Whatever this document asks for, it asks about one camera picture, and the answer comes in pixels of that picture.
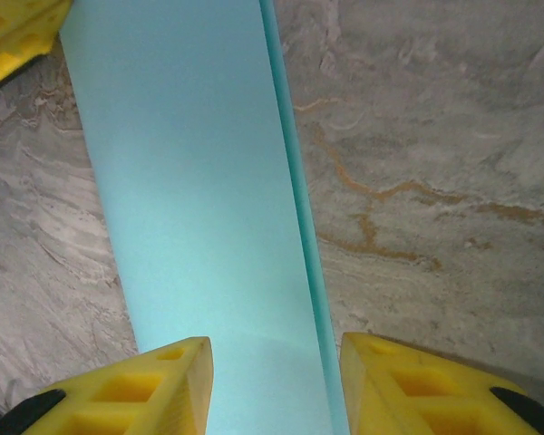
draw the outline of yellow plastic block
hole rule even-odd
[[[0,0],[0,81],[51,51],[72,0]]]
[[[208,338],[189,338],[58,382],[67,396],[24,435],[203,435],[213,382]]]
[[[536,434],[491,387],[515,384],[366,333],[345,333],[341,373],[352,435]]]

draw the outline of brown vein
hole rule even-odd
[[[320,125],[316,123],[313,129],[314,129],[314,133],[313,133],[314,144],[316,146],[321,147],[323,150],[326,151],[326,153],[329,155],[329,157],[332,159],[332,161],[335,164],[336,174],[338,175],[338,178],[340,178],[341,181],[352,190],[363,193],[364,195],[377,199],[381,202],[387,201],[388,199],[394,197],[398,193],[411,192],[411,191],[419,192],[429,197],[435,202],[444,202],[446,204],[459,204],[460,202],[462,202],[463,200],[467,198],[467,195],[450,195],[450,194],[441,193],[432,188],[428,188],[422,183],[419,183],[413,180],[404,181],[403,183],[400,183],[393,188],[389,188],[387,190],[382,190],[382,191],[375,190],[369,186],[366,186],[365,184],[359,183],[355,181],[346,171],[345,165],[343,164],[338,151],[335,150],[335,148],[331,147],[328,143],[326,143],[325,132],[322,130]]]
[[[363,231],[364,240],[362,243],[342,240],[322,231],[318,232],[318,237],[325,242],[355,254],[372,254],[384,258],[407,260],[411,262],[427,259],[426,256],[420,256],[415,252],[395,251],[384,246],[378,246],[376,244],[377,226],[371,221],[368,213],[361,213],[355,215],[355,217],[357,218],[361,231]],[[430,261],[432,262],[433,270],[439,270],[442,268],[442,263],[437,258],[430,258]]]
[[[515,220],[526,225],[531,225],[538,220],[544,226],[544,211],[542,210],[531,210],[520,206],[504,206],[491,202],[490,204],[478,206],[476,211],[479,213],[493,213],[499,218]]]

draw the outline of blue foam board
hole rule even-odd
[[[140,351],[210,337],[208,434],[347,433],[272,3],[78,0],[61,36]]]

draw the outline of cyan edge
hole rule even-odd
[[[264,32],[266,34],[268,55],[277,95],[280,122],[284,133],[287,149],[288,167],[294,199],[302,248],[305,255],[306,274],[310,285],[314,315],[316,319],[316,333],[320,346],[323,369],[325,371],[326,391],[328,394],[331,419],[335,434],[349,434],[348,419],[346,416],[345,397],[340,376],[338,354],[335,345],[335,332],[326,294],[325,279],[323,277],[322,263],[316,242],[315,222],[310,207],[308,196],[308,184],[302,163],[300,142],[296,129],[296,119],[290,86],[287,80],[286,66],[282,54],[282,43],[277,25],[276,10],[273,0],[260,0]]]

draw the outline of gray marble surface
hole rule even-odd
[[[338,336],[544,401],[544,0],[277,0]],[[60,47],[0,91],[0,401],[135,352]]]

